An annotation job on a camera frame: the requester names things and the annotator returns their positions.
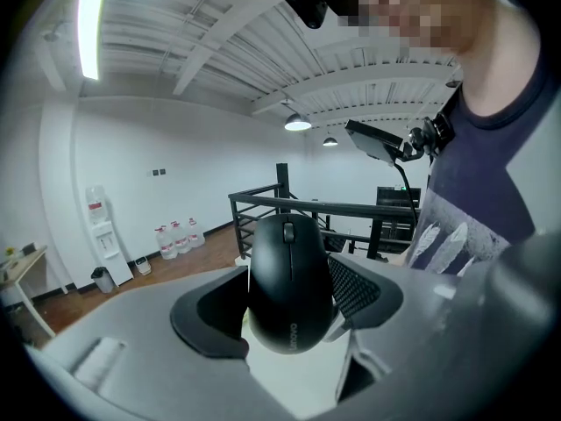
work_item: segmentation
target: printed logo on mouse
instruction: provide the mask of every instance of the printed logo on mouse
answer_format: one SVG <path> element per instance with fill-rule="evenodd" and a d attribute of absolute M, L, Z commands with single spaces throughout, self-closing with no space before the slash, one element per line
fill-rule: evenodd
<path fill-rule="evenodd" d="M 298 350 L 298 325 L 292 323 L 290 325 L 290 351 Z"/>

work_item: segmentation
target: mouse scroll wheel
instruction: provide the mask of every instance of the mouse scroll wheel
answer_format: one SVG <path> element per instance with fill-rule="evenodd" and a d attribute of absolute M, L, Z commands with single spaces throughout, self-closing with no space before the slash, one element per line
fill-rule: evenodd
<path fill-rule="evenodd" d="M 295 242 L 295 226 L 292 223 L 285 223 L 283 225 L 284 243 Z"/>

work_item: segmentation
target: wooden floor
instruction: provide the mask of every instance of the wooden floor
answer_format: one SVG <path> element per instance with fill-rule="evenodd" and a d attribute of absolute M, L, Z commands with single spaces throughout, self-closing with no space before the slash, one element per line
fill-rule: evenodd
<path fill-rule="evenodd" d="M 132 270 L 134 279 L 125 282 L 109 294 L 104 294 L 99 289 L 92 289 L 84 293 L 72 290 L 67 295 L 52 296 L 40 301 L 35 304 L 35 308 L 51 328 L 58 333 L 119 293 L 145 285 L 196 275 L 205 271 L 231 267 L 238 256 L 239 251 L 234 228 L 224 228 L 209 235 L 203 246 L 185 254 L 178 254 L 175 259 L 163 260 L 158 257 L 150 260 L 152 272 L 149 275 L 143 276 L 134 268 Z M 25 307 L 19 307 L 9 315 L 12 323 L 21 329 L 26 341 L 37 347 L 43 346 L 48 341 L 49 338 L 46 333 L 39 327 Z"/>

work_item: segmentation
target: small box on floor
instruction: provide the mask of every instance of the small box on floor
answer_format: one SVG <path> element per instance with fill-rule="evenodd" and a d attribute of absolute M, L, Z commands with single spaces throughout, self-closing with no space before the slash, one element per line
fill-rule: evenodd
<path fill-rule="evenodd" d="M 150 271 L 152 271 L 150 262 L 146 257 L 140 257 L 136 259 L 134 263 L 136 264 L 137 270 L 141 275 L 147 275 L 148 273 L 150 273 Z"/>

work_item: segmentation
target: graphic print on shirt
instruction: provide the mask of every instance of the graphic print on shirt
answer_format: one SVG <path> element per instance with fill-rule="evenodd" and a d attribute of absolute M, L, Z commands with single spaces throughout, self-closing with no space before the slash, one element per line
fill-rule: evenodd
<path fill-rule="evenodd" d="M 491 260 L 507 246 L 502 236 L 427 189 L 408 265 L 433 273 L 463 274 L 466 266 Z"/>

